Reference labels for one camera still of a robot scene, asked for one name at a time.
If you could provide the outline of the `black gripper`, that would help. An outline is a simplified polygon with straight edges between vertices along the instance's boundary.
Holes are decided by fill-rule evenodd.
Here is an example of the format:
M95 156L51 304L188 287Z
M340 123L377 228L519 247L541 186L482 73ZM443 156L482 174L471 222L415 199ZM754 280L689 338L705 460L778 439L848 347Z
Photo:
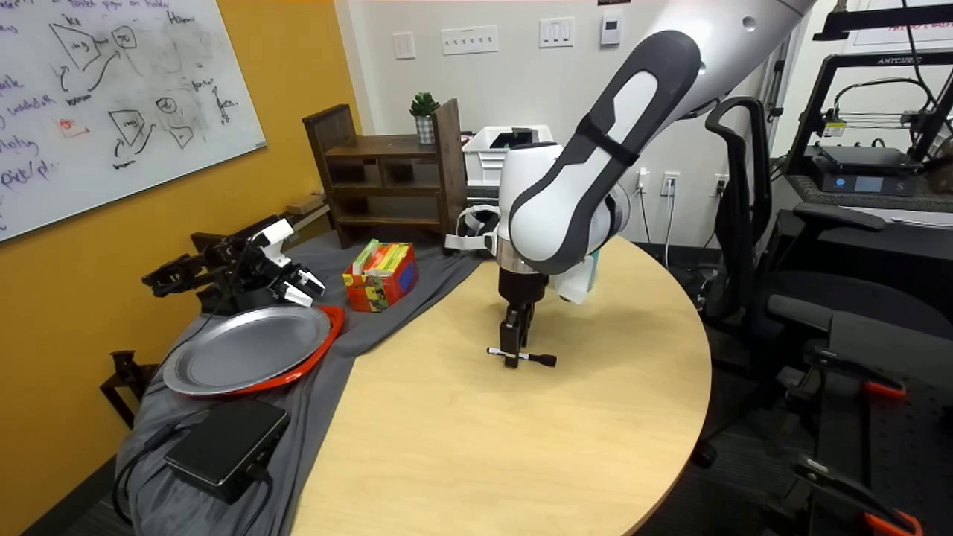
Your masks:
M532 324L532 308L541 302L549 287L544 275L504 272L498 278L498 296L507 302L500 321L504 368L519 371L519 357L529 360L526 341Z

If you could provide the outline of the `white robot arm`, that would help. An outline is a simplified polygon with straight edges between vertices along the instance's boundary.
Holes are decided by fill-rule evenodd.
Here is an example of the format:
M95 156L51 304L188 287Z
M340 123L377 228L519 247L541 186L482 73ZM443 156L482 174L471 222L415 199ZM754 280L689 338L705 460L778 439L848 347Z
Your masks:
M730 97L814 3L665 0L565 144L507 156L494 234L507 312L494 357L508 371L532 357L526 332L549 287L573 304L590 296L598 251L632 216L620 180L650 140Z

